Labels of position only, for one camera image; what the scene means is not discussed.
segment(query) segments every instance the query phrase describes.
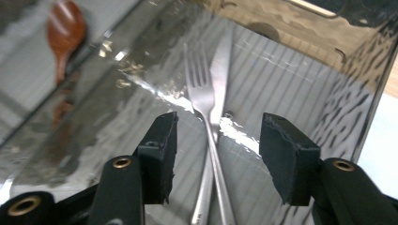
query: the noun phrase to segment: butter knife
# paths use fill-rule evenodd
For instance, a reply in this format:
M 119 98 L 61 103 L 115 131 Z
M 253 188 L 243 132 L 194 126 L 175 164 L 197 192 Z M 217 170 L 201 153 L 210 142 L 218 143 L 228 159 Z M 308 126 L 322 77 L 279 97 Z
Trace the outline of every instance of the butter knife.
M 229 25 L 214 53 L 210 65 L 210 73 L 214 88 L 214 108 L 210 113 L 210 123 L 214 140 L 218 140 L 220 121 L 222 118 L 225 101 L 226 86 L 228 82 L 229 64 L 231 59 L 233 25 Z M 202 183 L 191 220 L 191 225 L 207 225 L 208 212 L 211 203 L 214 173 L 212 170 L 210 154 L 207 150 L 206 162 L 202 174 Z

